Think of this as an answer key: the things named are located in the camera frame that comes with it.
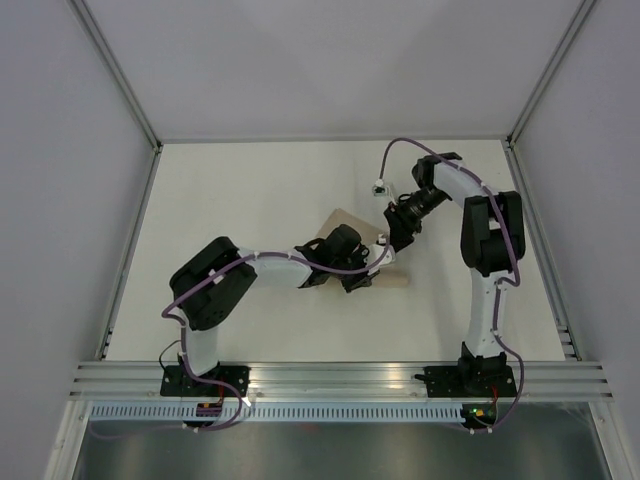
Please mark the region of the beige cloth napkin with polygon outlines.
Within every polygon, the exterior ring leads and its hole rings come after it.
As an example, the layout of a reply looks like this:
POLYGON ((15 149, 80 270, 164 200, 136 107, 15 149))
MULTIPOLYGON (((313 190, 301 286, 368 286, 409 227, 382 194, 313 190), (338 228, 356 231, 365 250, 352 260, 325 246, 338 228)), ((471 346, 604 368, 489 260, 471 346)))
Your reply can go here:
MULTIPOLYGON (((346 224, 357 231, 365 245, 374 243, 378 237, 386 233, 376 225, 372 225, 349 212, 336 208, 320 227, 316 236, 326 238, 336 227, 346 224)), ((409 285, 409 275, 394 265, 383 266, 380 273, 372 280, 374 288, 404 288, 409 285)))

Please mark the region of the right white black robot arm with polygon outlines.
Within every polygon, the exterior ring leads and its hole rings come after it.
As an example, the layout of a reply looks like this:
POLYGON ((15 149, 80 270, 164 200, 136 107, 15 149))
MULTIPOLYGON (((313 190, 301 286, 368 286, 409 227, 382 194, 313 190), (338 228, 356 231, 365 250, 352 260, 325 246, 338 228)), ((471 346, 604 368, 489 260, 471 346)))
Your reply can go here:
POLYGON ((453 201, 462 209, 460 251, 472 282, 469 329, 457 363, 426 367, 416 378, 431 398, 513 398, 517 388, 500 326, 506 290, 519 285, 518 263, 526 251, 521 196, 494 192, 455 152, 420 158, 411 174, 417 191, 384 212, 393 250, 411 245, 423 218, 453 201))

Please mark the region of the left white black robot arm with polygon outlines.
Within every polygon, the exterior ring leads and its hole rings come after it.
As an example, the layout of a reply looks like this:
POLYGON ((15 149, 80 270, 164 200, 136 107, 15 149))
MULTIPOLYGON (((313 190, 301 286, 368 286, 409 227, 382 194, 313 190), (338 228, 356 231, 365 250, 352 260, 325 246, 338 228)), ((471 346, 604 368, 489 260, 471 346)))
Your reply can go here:
POLYGON ((206 396, 222 383, 217 337, 243 297, 252 289, 307 289, 335 278, 350 293, 369 287, 381 269, 395 260, 386 235, 366 245, 352 227, 341 224, 327 237, 288 251, 252 251, 218 237, 179 268, 169 280, 173 302, 162 317, 180 326, 181 376, 195 395, 206 396))

